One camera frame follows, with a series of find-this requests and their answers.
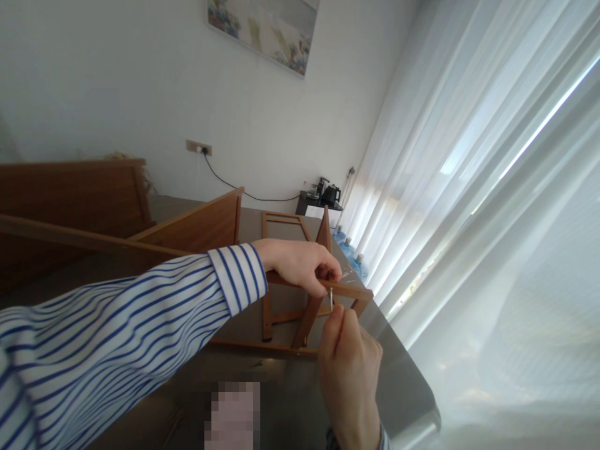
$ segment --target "gray table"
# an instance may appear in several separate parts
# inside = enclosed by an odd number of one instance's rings
[[[188,211],[201,202],[151,196],[152,218],[163,222]],[[305,218],[312,238],[320,220]],[[239,238],[242,243],[261,238],[261,211],[242,208]],[[269,237],[304,240],[299,226],[269,222]],[[334,243],[334,256],[342,264],[344,283],[362,286],[340,248]],[[1,299],[2,306],[34,304],[82,284],[128,276],[131,269],[112,255],[95,254],[65,267]],[[275,313],[301,308],[306,293],[285,286],[271,286]],[[351,299],[340,299],[349,306]],[[308,339],[315,348],[321,338],[326,317],[319,317]],[[400,343],[377,306],[363,312],[360,323],[384,349],[377,405],[382,422],[397,448],[425,445],[440,428],[436,402],[427,382]],[[229,320],[217,336],[226,339],[260,342],[261,303],[254,303]],[[274,327],[273,342],[289,345],[298,322]],[[210,392],[222,390],[224,382],[261,381],[260,447],[264,449],[321,449],[328,417],[319,392],[316,362],[298,357],[265,358],[257,354],[232,354],[204,349],[196,354],[165,385],[142,400],[113,424],[90,448],[198,448],[203,436],[203,421],[209,419]]]

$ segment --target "wooden headboard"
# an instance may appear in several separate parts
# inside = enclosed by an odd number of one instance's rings
[[[143,159],[0,164],[0,213],[126,238],[154,225]],[[75,261],[87,252],[0,234],[0,292]]]

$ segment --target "power cord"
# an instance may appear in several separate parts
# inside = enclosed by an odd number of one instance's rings
[[[208,162],[208,149],[206,147],[202,147],[202,154],[204,155],[204,159],[206,160],[206,164],[208,164],[208,168],[211,170],[212,174],[215,175],[218,179],[220,179],[223,183],[227,184],[228,186],[237,189],[233,184],[229,184],[227,181],[225,181],[223,178],[221,178],[220,176],[218,176],[213,168],[211,167],[211,163]],[[285,199],[285,200],[279,200],[279,199],[259,199],[256,198],[250,194],[248,194],[247,192],[244,192],[245,195],[247,195],[250,198],[253,198],[254,200],[258,200],[258,201],[290,201],[290,200],[296,200],[300,195],[297,195],[296,197],[292,197],[291,199]]]

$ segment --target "black kettle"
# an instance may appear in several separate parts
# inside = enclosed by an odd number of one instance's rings
[[[323,192],[323,195],[321,196],[321,203],[327,204],[330,206],[335,206],[336,201],[339,200],[341,193],[342,193],[342,191],[340,190],[339,187],[336,187],[335,184],[330,184],[327,187],[327,189],[325,189],[325,192]]]

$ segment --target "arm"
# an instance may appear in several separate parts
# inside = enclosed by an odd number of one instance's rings
[[[336,306],[319,345],[321,392],[332,428],[327,448],[391,449],[375,402],[383,349],[359,324],[356,313]]]
[[[264,296],[265,271],[324,294],[315,270],[341,270],[323,250],[264,239],[0,312],[0,449],[83,448]]]

